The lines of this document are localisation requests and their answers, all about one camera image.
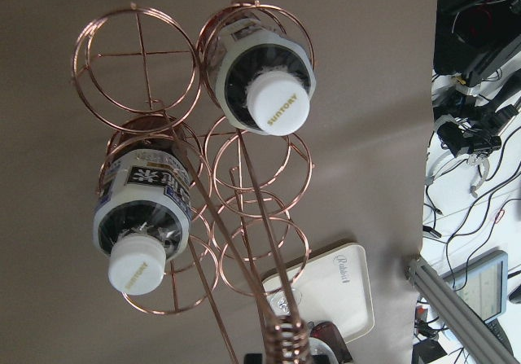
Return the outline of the copper wire bottle basket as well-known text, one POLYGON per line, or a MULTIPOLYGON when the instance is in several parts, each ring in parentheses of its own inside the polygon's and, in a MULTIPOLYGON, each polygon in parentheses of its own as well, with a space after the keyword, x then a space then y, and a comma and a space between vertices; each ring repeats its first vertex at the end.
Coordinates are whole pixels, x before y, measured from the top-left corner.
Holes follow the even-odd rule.
MULTIPOLYGON (((113 133, 144 115, 175 118, 175 141, 192 177, 186 248, 167 261, 161 284, 131 296, 137 311, 175 316, 212 309, 233 363, 309 363, 309 330, 291 293, 287 267, 305 267, 310 245, 292 217, 308 190, 313 160, 296 132, 256 134, 232 126, 209 89, 201 35, 227 7, 251 11, 298 42, 315 68, 309 32, 292 12, 236 0, 213 13, 191 39, 170 15, 132 5, 91 20, 76 39, 72 83, 86 108, 113 133), (291 312, 276 315, 268 297, 284 291, 291 312)), ((107 149, 99 170, 107 161, 107 149)))

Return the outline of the tea bottle white cap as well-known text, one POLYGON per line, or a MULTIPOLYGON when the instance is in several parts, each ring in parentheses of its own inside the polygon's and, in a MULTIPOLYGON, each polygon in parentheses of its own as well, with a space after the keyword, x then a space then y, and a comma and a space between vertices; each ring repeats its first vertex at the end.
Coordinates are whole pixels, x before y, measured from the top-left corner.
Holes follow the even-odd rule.
POLYGON ((201 35, 209 89, 229 123, 286 136, 306 122, 316 88, 311 60, 283 30, 227 7, 201 35))
POLYGON ((186 138, 175 118, 144 115, 113 135, 100 174, 94 245, 109 257, 108 279, 140 296, 162 282, 167 261, 187 245, 192 177, 175 141, 186 138))
POLYGON ((314 363, 354 363, 351 353, 333 322, 313 324, 309 347, 314 363))

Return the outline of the clear wine glass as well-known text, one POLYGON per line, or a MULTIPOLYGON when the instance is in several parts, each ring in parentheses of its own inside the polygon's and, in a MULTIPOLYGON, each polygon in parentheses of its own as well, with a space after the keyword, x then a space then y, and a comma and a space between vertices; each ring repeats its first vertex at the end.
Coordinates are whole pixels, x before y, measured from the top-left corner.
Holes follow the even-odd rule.
MULTIPOLYGON (((295 288, 291 289, 291 293, 296 304, 298 305, 302 300, 302 293, 295 288)), ((274 293, 273 295, 270 295, 268 299, 269 304, 276 315, 288 315, 291 312, 290 305, 284 291, 274 293)))

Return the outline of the cream rabbit print tray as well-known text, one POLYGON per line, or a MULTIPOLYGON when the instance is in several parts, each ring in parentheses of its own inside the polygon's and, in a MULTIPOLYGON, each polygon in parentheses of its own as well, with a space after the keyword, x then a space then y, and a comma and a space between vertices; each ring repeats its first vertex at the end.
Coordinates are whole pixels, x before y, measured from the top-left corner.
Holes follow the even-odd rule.
POLYGON ((305 321, 332 322, 346 343, 374 327, 366 250, 359 243, 323 248, 305 267, 288 266, 287 277, 305 321))

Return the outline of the blue teach pendant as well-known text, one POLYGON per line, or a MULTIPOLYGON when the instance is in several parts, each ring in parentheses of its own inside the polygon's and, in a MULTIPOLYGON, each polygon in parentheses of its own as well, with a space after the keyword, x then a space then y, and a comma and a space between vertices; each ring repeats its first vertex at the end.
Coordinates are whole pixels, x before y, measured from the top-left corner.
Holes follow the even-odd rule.
POLYGON ((486 323, 506 311, 508 255, 494 250, 462 264, 442 279, 486 323))

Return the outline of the aluminium frame post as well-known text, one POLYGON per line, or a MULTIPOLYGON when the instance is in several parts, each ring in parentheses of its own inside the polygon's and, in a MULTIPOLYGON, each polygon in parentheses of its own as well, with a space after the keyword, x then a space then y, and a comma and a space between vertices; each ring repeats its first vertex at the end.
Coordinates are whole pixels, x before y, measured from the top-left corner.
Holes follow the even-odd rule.
POLYGON ((459 339, 462 347, 478 363, 516 364, 518 360, 485 326, 469 307, 421 256, 405 269, 409 282, 436 309, 459 339))

